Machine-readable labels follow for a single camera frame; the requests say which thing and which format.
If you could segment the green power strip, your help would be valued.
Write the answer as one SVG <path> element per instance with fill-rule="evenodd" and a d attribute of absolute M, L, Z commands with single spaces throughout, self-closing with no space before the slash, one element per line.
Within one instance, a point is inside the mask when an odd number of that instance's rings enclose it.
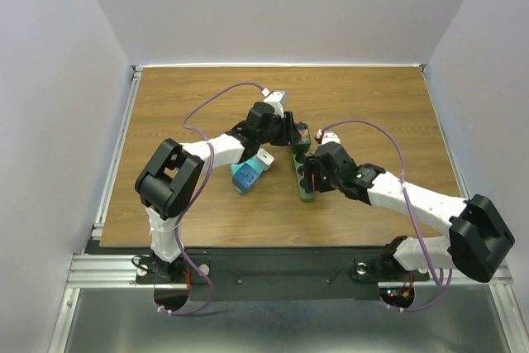
<path fill-rule="evenodd" d="M 298 197 L 302 203 L 311 203 L 315 200 L 315 193 L 308 193 L 304 188 L 304 160 L 306 154 L 292 154 L 292 157 L 297 178 Z"/>

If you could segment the white USB charger plug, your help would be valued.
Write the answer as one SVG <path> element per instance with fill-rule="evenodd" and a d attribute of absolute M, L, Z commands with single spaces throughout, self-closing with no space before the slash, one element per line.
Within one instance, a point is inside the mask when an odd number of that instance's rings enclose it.
<path fill-rule="evenodd" d="M 271 165 L 274 163 L 274 157 L 265 149 L 259 148 L 255 155 L 255 163 L 263 171 L 268 171 Z"/>

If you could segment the blue cube socket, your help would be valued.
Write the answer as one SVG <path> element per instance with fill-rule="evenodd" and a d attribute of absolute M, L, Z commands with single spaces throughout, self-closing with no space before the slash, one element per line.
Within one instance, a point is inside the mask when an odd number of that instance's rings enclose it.
<path fill-rule="evenodd" d="M 238 194 L 244 194 L 254 186 L 260 176 L 261 174 L 256 173 L 250 166 L 245 165 L 232 175 L 231 182 L 236 187 Z"/>

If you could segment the pink square socket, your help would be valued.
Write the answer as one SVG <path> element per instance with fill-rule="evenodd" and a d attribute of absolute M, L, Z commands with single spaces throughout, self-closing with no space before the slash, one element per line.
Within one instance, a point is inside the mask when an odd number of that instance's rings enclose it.
<path fill-rule="evenodd" d="M 312 191 L 315 192 L 317 190 L 317 185 L 316 185 L 317 162 L 315 160 L 311 161 L 310 170 L 311 170 L 311 172 L 310 172 L 310 174 L 311 174 L 311 187 L 312 187 Z"/>

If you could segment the dark green dragon adapter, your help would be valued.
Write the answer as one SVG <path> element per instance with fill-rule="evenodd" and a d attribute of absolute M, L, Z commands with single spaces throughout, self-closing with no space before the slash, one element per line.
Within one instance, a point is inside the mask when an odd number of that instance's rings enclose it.
<path fill-rule="evenodd" d="M 309 152 L 312 144 L 309 126 L 307 123 L 298 122 L 296 124 L 296 128 L 300 137 L 299 140 L 292 146 L 292 151 L 294 154 L 305 154 Z"/>

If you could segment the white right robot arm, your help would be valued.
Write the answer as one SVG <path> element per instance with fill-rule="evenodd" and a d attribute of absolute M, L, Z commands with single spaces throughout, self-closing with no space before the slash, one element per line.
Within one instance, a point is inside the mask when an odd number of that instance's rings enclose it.
<path fill-rule="evenodd" d="M 338 142 L 327 142 L 307 155 L 303 168 L 303 187 L 308 192 L 337 190 L 348 199 L 408 215 L 414 223 L 439 232 L 438 237 L 394 239 L 389 253 L 380 259 L 380 269 L 390 279 L 433 268 L 458 270 L 487 283 L 515 243 L 491 199 L 436 193 L 403 182 L 377 165 L 357 165 Z"/>

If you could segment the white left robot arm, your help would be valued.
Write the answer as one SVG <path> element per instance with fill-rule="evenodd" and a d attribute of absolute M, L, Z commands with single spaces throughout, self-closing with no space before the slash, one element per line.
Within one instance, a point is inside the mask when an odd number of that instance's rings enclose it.
<path fill-rule="evenodd" d="M 135 182 L 149 217 L 155 272 L 167 282 L 183 275 L 183 249 L 177 239 L 183 215 L 205 188 L 197 186 L 201 174 L 209 180 L 215 168 L 244 163 L 265 144 L 292 147 L 303 141 L 306 130 L 307 124 L 295 122 L 291 112 L 257 102 L 245 120 L 216 138 L 186 144 L 162 141 Z"/>

